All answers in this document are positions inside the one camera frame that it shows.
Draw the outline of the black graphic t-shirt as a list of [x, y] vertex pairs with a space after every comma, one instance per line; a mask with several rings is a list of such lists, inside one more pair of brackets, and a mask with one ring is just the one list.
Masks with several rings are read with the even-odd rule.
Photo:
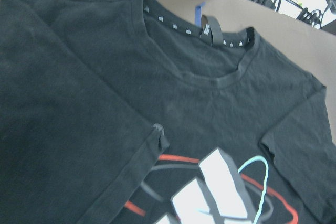
[[335, 223], [326, 88], [156, 0], [1, 0], [1, 223]]

